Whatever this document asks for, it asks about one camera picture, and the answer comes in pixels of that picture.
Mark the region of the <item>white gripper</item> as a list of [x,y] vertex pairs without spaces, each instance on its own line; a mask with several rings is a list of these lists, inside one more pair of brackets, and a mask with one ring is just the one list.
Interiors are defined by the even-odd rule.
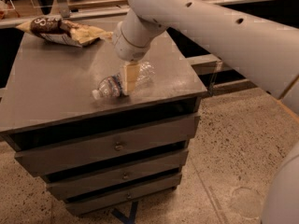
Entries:
[[126,61],[120,67],[121,86],[123,93],[129,95],[135,89],[135,84],[139,76],[140,63],[136,62],[140,61],[146,55],[150,47],[140,48],[132,45],[122,33],[121,26],[122,22],[120,21],[113,32],[112,44],[118,57]]

